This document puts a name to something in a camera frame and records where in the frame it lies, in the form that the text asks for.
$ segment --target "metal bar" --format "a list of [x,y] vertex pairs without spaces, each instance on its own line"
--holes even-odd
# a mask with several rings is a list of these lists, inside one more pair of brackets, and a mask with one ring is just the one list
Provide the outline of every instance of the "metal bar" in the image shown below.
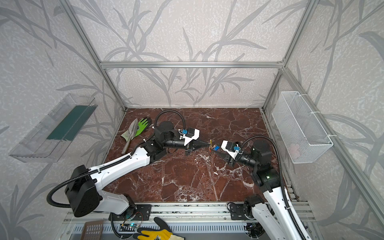
[[[260,109],[260,112],[262,113],[262,117],[263,117],[266,129],[268,130],[269,137],[272,138],[276,142],[276,136],[272,131],[272,128],[271,128],[271,125],[269,123],[268,118],[266,117],[265,110]],[[283,159],[283,157],[281,157],[281,163],[282,163],[281,168],[283,170],[283,177],[284,177],[285,183],[287,185],[291,185],[293,190],[294,190],[294,193],[296,193],[297,196],[300,196],[300,194],[297,192],[297,188],[296,188],[295,183],[292,182],[292,180],[291,180],[292,177],[291,177],[291,174],[289,172],[289,168],[285,162],[286,162],[286,160]]]
[[292,41],[288,47],[287,53],[284,56],[283,62],[284,67],[288,64],[288,61],[293,55],[293,52],[295,51],[297,44],[299,43],[301,37],[303,36],[303,33],[305,29],[308,26],[308,23],[314,13],[314,10],[319,3],[319,0],[309,0],[307,3],[307,6],[305,8],[305,11],[303,13],[303,17],[301,18],[301,21],[296,29],[295,34],[293,35]]
[[101,62],[102,68],[281,68],[282,62]]
[[112,91],[113,95],[116,97],[118,103],[120,106],[125,110],[125,104],[119,95],[119,93],[116,91],[116,88],[114,84],[112,83],[109,76],[106,74],[106,72],[102,69],[100,66],[100,60],[96,54],[95,49],[92,47],[91,41],[87,37],[83,26],[81,25],[79,19],[76,16],[76,13],[74,12],[69,0],[58,0],[59,4],[64,12],[64,14],[67,16],[69,22],[72,24],[73,28],[75,29],[75,32],[80,37],[81,41],[83,42],[85,48],[87,49],[88,53],[90,54],[94,64],[96,65],[96,68],[99,70],[100,74],[104,78],[104,81],[107,83],[107,86]]
[[[123,115],[122,115],[122,117],[121,117],[121,119],[120,119],[120,121],[119,121],[119,124],[118,124],[119,127],[121,126],[122,121],[124,120],[124,117],[125,117],[126,114],[127,114],[127,112],[124,110],[124,113],[123,113]],[[113,136],[112,136],[110,142],[108,143],[108,146],[106,147],[106,149],[105,149],[105,151],[104,151],[104,154],[103,154],[103,157],[101,158],[101,161],[98,162],[95,166],[98,166],[98,165],[103,164],[103,163],[105,162],[105,159],[107,158],[107,155],[108,155],[108,153],[109,153],[109,151],[110,151],[110,149],[111,149],[111,147],[112,147],[112,144],[113,144],[113,142],[114,142],[113,140],[116,138],[116,136],[117,136],[117,134],[118,134],[118,131],[119,131],[119,129],[117,129],[116,132],[113,134]]]
[[319,229],[319,226],[317,225],[317,222],[312,223],[314,227],[315,234],[319,237],[318,240],[324,240],[323,235],[321,234],[321,231]]
[[66,233],[66,229],[69,228],[70,225],[69,224],[64,224],[62,223],[57,234],[56,234],[56,237],[55,237],[55,240],[61,240],[61,237],[64,235],[64,233]]
[[277,75],[275,77],[275,80],[273,81],[273,84],[271,86],[271,89],[269,89],[268,95],[266,96],[266,99],[264,101],[264,105],[262,109],[265,111],[266,106],[268,105],[269,101],[271,100],[271,97],[273,96],[273,93],[275,92],[277,86],[280,84],[281,79],[281,68],[279,68],[279,71],[277,72]]
[[[293,35],[293,38],[291,40],[289,47],[288,47],[288,50],[285,53],[285,56],[283,58],[282,62],[283,62],[284,67],[288,64],[290,58],[292,57],[293,52],[295,51],[301,37],[303,36],[305,28],[307,27],[318,3],[319,3],[319,0],[309,0],[308,1],[307,6],[305,8],[305,11],[303,13],[303,17],[301,18],[299,25],[297,26],[297,29]],[[267,95],[265,102],[264,102],[263,109],[266,108],[267,104],[271,100],[272,94],[274,93],[275,89],[279,85],[280,80],[281,80],[280,76],[276,76],[275,81],[273,82],[273,85],[272,85],[272,87],[271,87],[271,89]]]
[[[196,108],[261,108],[262,106],[246,106],[246,105],[241,105],[241,106],[215,106],[215,105],[199,105]],[[129,107],[129,108],[169,108],[169,106],[134,106],[134,107]],[[172,106],[172,108],[193,108],[192,106]]]
[[[295,76],[288,68],[282,68],[283,76],[287,79],[291,87],[298,91],[300,94],[306,94],[303,87],[299,84]],[[312,111],[317,112],[319,109],[315,106],[313,101],[308,95],[302,96],[307,102]],[[321,113],[317,113],[317,118],[319,119],[321,125],[324,127],[325,131],[330,135],[336,135],[335,131],[328,124],[326,119]],[[338,137],[331,137],[333,141],[333,151],[337,158],[339,159],[341,165],[344,167],[345,171],[348,173],[349,177],[352,179],[353,183],[360,190],[362,197],[367,202],[368,206],[372,209],[373,213],[377,217],[378,221],[384,227],[384,200],[372,185],[371,181],[357,165],[356,161],[353,159],[352,155],[349,153],[345,145],[341,142]]]
[[[291,202],[302,220],[315,221],[308,202]],[[145,202],[136,204],[151,204],[149,222],[154,217],[160,217],[168,222],[255,222],[255,220],[231,220],[227,202]],[[63,223],[85,223],[94,220],[107,220],[109,213],[92,212],[76,218],[73,212],[68,212]]]

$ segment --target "transparent plastic box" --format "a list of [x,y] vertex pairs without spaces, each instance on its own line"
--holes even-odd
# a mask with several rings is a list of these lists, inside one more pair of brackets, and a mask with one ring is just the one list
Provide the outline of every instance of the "transparent plastic box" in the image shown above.
[[333,146],[315,114],[299,92],[280,93],[272,116],[293,163],[314,162]]
[[57,162],[97,107],[93,100],[68,94],[9,155],[22,162]]

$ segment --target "gray wall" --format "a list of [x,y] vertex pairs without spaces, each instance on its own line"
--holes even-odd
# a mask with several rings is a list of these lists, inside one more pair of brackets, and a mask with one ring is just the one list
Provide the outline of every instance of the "gray wall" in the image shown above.
[[[288,68],[384,196],[384,1],[320,1]],[[291,91],[283,79],[279,91]],[[332,150],[311,164],[285,162],[301,200],[310,202],[325,239],[384,239]]]
[[[48,191],[81,165],[99,164],[123,116],[56,1],[0,2],[0,238],[53,239],[68,209],[46,203]],[[68,93],[99,106],[57,163],[10,156]],[[56,201],[66,202],[64,191]]]
[[[102,61],[281,61],[307,0],[70,0]],[[275,69],[110,69],[127,106],[262,106]]]

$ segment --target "green glove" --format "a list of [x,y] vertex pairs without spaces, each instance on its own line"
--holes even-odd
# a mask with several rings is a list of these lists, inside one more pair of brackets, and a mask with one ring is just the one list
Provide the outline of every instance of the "green glove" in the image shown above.
[[150,117],[147,118],[142,118],[138,123],[137,123],[137,131],[136,135],[134,137],[137,137],[140,135],[149,125],[151,125],[152,120]]

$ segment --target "clear plastic container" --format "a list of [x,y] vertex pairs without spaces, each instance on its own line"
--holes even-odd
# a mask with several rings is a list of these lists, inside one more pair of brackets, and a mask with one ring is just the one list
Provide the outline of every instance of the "clear plastic container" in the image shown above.
[[57,162],[96,109],[93,100],[68,94],[9,155],[22,162]]

